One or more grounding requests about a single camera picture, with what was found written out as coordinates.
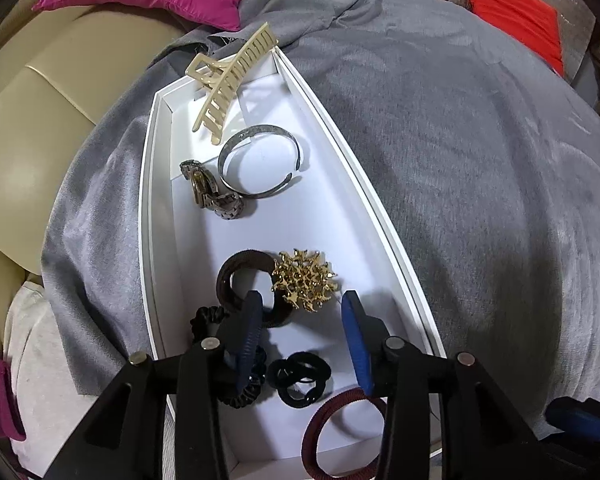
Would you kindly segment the cream plastic hair claw clip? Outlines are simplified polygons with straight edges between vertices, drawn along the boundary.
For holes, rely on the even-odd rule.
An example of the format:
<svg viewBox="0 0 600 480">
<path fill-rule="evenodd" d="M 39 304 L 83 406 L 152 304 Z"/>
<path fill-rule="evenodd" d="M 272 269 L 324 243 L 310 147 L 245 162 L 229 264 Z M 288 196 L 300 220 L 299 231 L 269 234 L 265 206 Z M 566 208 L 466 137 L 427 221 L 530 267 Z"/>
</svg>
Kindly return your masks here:
<svg viewBox="0 0 600 480">
<path fill-rule="evenodd" d="M 211 143 L 222 141 L 224 122 L 230 104 L 250 70 L 278 45 L 268 22 L 262 24 L 228 61 L 219 61 L 198 53 L 187 66 L 185 75 L 193 78 L 207 91 L 193 130 L 204 126 L 211 133 Z"/>
</svg>

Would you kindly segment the white jewelry tray box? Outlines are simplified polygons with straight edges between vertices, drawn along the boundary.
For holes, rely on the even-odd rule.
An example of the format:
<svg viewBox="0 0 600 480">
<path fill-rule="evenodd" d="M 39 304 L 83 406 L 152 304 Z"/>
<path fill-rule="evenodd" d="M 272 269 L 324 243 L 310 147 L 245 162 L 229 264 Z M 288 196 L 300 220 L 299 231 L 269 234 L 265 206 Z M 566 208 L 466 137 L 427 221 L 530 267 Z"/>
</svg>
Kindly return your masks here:
<svg viewBox="0 0 600 480">
<path fill-rule="evenodd" d="M 325 105 L 279 49 L 250 70 L 230 106 L 222 141 L 195 122 L 207 92 L 192 77 L 152 99 L 140 170 L 140 279 L 152 352 L 192 343 L 196 311 L 258 292 L 265 310 L 288 313 L 265 327 L 268 362 L 315 354 L 330 369 L 318 400 L 294 408 L 312 382 L 287 394 L 264 385 L 243 408 L 221 405 L 233 479 L 302 479 L 301 445 L 321 402 L 356 386 L 341 322 L 345 292 L 390 334 L 420 351 L 445 350 L 398 232 Z"/>
</svg>

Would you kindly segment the white towel on sofa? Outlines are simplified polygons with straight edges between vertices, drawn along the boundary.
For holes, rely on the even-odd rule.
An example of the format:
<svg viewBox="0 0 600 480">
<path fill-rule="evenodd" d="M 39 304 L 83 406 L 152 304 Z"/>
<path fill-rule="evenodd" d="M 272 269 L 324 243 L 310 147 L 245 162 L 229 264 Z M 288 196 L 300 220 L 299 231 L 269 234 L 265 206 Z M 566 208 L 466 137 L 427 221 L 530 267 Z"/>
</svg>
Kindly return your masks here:
<svg viewBox="0 0 600 480">
<path fill-rule="evenodd" d="M 30 274 L 10 304 L 3 359 L 26 434 L 12 441 L 23 469 L 43 477 L 96 398 L 79 393 L 42 284 Z"/>
</svg>

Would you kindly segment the maroon round hair band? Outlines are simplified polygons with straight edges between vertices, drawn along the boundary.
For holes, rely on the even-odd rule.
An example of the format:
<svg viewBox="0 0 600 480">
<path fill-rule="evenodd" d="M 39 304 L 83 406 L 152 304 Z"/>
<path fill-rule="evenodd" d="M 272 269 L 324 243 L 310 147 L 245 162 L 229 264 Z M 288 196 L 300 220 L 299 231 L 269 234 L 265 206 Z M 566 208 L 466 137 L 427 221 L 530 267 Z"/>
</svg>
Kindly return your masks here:
<svg viewBox="0 0 600 480">
<path fill-rule="evenodd" d="M 344 390 L 323 403 L 312 416 L 303 434 L 300 450 L 301 463 L 310 479 L 373 479 L 376 477 L 379 454 L 368 462 L 358 462 L 358 468 L 330 472 L 323 464 L 320 453 L 339 451 L 335 444 L 335 430 L 329 426 L 347 408 L 355 408 L 366 403 L 372 406 L 384 422 L 388 414 L 388 404 L 383 398 L 368 396 L 360 387 Z"/>
</svg>

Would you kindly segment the dark brown hair band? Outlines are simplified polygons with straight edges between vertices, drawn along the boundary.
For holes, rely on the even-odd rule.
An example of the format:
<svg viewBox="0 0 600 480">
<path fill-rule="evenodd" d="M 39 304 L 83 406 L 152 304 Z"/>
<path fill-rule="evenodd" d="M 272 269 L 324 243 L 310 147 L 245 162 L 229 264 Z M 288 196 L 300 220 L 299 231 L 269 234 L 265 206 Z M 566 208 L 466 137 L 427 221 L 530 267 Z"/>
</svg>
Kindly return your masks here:
<svg viewBox="0 0 600 480">
<path fill-rule="evenodd" d="M 219 304 L 232 313 L 242 310 L 248 290 L 258 292 L 258 284 L 263 283 L 265 275 L 272 286 L 277 284 L 275 263 L 276 259 L 267 252 L 254 249 L 236 252 L 223 263 L 216 278 L 215 292 Z M 272 306 L 262 308 L 262 323 L 266 328 L 284 325 L 294 312 L 294 307 L 284 298 L 281 290 L 274 289 L 272 294 Z"/>
</svg>

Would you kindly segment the gold coral brooch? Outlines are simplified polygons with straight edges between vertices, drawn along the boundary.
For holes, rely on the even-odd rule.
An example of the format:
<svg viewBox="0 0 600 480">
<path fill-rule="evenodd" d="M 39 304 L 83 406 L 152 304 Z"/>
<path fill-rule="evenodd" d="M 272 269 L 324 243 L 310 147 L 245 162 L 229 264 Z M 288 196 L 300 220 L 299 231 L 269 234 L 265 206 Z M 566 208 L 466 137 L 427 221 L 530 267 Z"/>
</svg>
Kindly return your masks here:
<svg viewBox="0 0 600 480">
<path fill-rule="evenodd" d="M 274 259 L 273 292 L 296 310 L 315 313 L 339 290 L 337 274 L 320 252 L 295 249 Z"/>
</svg>

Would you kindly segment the grey bed blanket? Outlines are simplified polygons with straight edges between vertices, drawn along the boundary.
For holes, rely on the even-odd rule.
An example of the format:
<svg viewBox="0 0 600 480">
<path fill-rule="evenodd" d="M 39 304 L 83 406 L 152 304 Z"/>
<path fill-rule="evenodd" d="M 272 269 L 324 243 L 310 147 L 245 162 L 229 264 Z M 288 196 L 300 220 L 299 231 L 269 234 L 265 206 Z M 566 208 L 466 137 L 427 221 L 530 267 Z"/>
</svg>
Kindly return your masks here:
<svg viewBox="0 0 600 480">
<path fill-rule="evenodd" d="M 80 393 L 149 346 L 140 159 L 152 99 L 197 53 L 269 24 L 373 183 L 444 348 L 469 351 L 539 437 L 551 400 L 600 400 L 600 116 L 538 56 L 443 0 L 242 0 L 108 110 L 69 167 L 42 278 Z"/>
</svg>

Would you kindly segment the silver cuff bangle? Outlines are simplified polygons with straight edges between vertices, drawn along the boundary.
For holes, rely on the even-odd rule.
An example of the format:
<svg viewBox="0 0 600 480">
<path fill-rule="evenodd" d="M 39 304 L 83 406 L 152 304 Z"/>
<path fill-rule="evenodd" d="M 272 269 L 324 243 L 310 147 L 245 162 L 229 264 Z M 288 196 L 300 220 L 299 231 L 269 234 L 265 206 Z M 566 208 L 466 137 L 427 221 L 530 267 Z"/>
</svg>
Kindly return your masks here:
<svg viewBox="0 0 600 480">
<path fill-rule="evenodd" d="M 216 160 L 222 185 L 247 200 L 263 200 L 285 191 L 298 181 L 301 166 L 297 137 L 269 124 L 234 134 Z"/>
</svg>

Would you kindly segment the beige leather sofa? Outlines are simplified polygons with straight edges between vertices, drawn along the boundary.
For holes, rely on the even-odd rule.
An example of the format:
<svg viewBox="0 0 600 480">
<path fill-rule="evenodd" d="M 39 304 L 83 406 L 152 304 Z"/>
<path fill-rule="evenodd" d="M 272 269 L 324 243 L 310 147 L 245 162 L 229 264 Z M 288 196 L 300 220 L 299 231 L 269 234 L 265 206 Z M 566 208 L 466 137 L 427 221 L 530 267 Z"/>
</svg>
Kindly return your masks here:
<svg viewBox="0 0 600 480">
<path fill-rule="evenodd" d="M 0 350 L 7 310 L 41 252 L 58 188 L 112 104 L 184 28 L 106 4 L 36 14 L 0 38 Z"/>
</svg>

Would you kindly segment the red pillow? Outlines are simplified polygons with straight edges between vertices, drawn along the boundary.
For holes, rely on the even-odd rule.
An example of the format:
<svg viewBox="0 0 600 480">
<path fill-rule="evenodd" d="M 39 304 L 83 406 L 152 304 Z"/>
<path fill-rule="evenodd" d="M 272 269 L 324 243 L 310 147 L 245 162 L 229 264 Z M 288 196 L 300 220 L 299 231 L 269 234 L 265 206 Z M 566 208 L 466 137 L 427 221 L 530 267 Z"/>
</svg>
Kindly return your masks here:
<svg viewBox="0 0 600 480">
<path fill-rule="evenodd" d="M 483 21 L 512 36 L 539 55 L 560 76 L 565 75 L 558 13 L 542 0 L 468 0 Z"/>
</svg>

